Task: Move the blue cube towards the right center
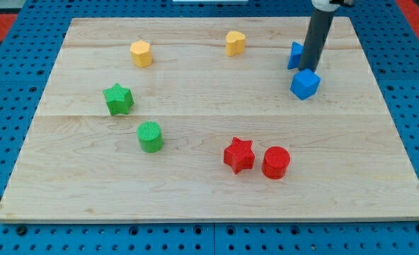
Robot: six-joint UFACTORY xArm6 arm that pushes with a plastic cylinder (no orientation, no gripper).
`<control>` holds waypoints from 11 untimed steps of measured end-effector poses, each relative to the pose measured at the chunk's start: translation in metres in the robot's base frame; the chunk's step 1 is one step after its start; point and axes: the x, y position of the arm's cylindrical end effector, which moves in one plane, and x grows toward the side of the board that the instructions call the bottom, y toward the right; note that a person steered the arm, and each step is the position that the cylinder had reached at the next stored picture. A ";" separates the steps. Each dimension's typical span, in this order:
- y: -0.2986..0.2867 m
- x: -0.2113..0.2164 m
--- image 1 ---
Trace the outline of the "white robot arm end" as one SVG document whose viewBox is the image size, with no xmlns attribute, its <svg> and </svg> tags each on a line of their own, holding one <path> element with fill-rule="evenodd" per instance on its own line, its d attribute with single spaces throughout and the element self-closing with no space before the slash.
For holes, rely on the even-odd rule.
<svg viewBox="0 0 419 255">
<path fill-rule="evenodd" d="M 325 12 L 334 12 L 340 6 L 352 7 L 357 3 L 357 0 L 311 0 L 314 8 Z"/>
</svg>

